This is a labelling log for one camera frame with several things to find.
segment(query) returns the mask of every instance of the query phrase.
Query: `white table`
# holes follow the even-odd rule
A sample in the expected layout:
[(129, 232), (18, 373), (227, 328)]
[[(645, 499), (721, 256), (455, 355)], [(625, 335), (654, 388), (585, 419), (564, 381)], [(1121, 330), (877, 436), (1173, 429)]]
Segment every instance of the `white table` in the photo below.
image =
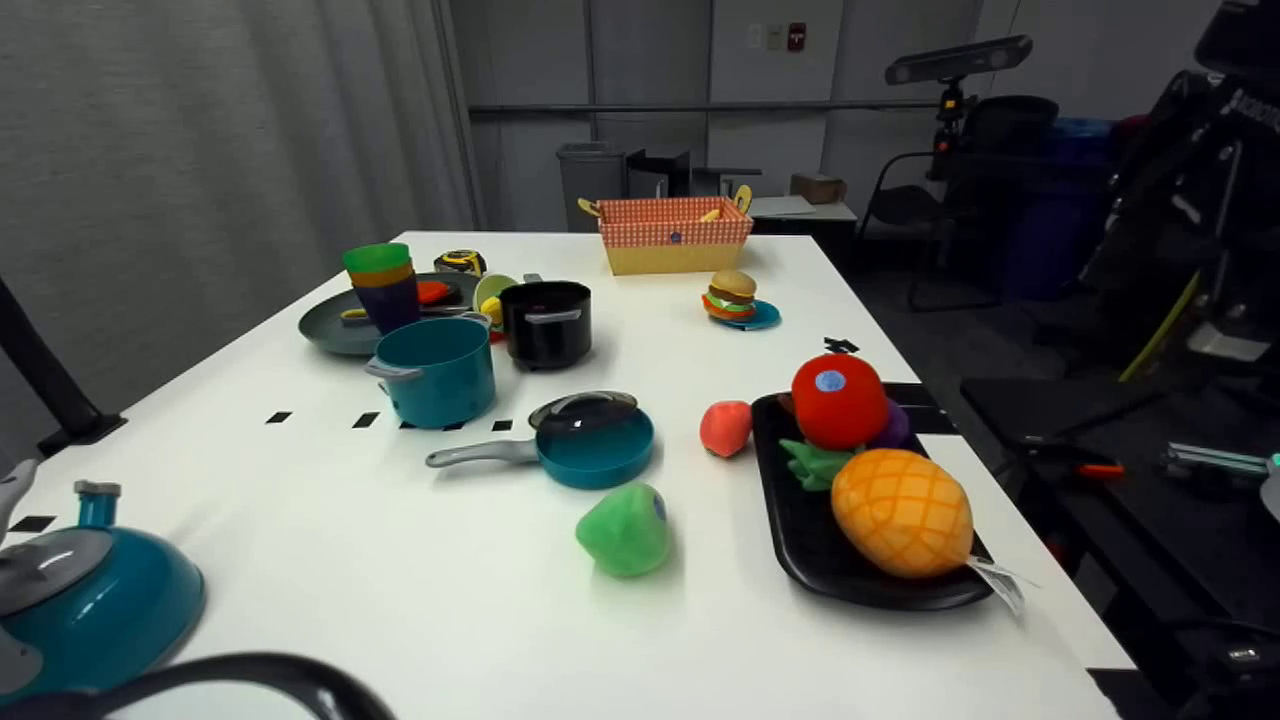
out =
[[(697, 444), (712, 398), (783, 393), (849, 335), (882, 381), (916, 381), (813, 240), (750, 235), (745, 266), (781, 303), (770, 330), (699, 316), (709, 270), (608, 275), (597, 235), (402, 232), (414, 264), (479, 249), (499, 270), (593, 285), (597, 355), (518, 374), (494, 346), (499, 405), (458, 430), (398, 430), (359, 365), (308, 346), (297, 319), (331, 275), (188, 369), (94, 448), (43, 462), (25, 511), (76, 518), (71, 478), (120, 478), (120, 523), (175, 538), (206, 575), (188, 655), (308, 650), (371, 684), (398, 716), (1115, 716), (1085, 669), (1132, 669), (958, 436), (924, 448), (966, 487), (992, 556), (1028, 578), (1028, 621), (995, 601), (881, 610), (815, 601), (770, 556), (750, 456)], [(638, 477), (668, 499), (679, 565), (597, 575), (573, 528), (593, 491), (539, 468), (436, 477), (430, 448), (488, 441), (574, 388), (637, 393), (658, 429)], [(193, 686), (137, 716), (300, 716), (241, 686)]]

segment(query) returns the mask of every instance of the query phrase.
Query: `office chair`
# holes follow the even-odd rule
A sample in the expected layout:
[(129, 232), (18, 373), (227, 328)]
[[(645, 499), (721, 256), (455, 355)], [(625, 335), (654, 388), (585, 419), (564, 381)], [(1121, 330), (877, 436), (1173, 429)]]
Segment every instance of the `office chair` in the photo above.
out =
[[(1051, 173), (1047, 164), (1034, 164), (1051, 119), (1055, 103), (1044, 97), (973, 101), (955, 139), (936, 142), (932, 151), (898, 151), (881, 164), (855, 249), (863, 249), (870, 224), (924, 249), (908, 281), (911, 310), (992, 307), (998, 299), (995, 293), (978, 293), (973, 299), (924, 303), (919, 285), (928, 266), (952, 266), (958, 244), (966, 249), (962, 264), (989, 270), (995, 244), (1011, 224), (1015, 186), (1032, 173)], [(938, 193), (928, 182), (890, 182), (898, 164), (919, 158), (928, 158), (928, 179), (936, 179)]]
[(0, 346), (60, 424), (56, 436), (40, 441), (40, 456), (60, 451), (62, 444), (94, 444), (98, 436), (124, 424), (124, 415), (98, 410), (83, 397), (83, 388), (40, 340), (34, 324), (27, 319), (27, 310), (9, 293), (3, 281), (0, 281)]

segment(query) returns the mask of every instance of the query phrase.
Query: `teal saucepan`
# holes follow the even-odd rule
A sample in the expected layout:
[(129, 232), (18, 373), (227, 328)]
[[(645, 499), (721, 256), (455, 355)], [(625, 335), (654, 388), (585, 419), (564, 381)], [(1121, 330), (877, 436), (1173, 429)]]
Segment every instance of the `teal saucepan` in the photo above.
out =
[(651, 459), (651, 419), (637, 405), (564, 405), (535, 424), (531, 441), (488, 441), (438, 448), (427, 468), (471, 459), (539, 462), (568, 487), (617, 487), (645, 471)]

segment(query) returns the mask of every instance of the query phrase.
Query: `orange fruit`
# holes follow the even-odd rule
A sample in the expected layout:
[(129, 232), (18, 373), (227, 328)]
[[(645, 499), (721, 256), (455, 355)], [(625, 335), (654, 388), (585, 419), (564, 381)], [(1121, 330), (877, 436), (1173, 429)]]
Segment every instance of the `orange fruit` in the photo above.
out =
[(868, 448), (830, 478), (830, 511), (861, 556), (898, 578), (928, 578), (973, 556), (962, 487), (928, 456)]

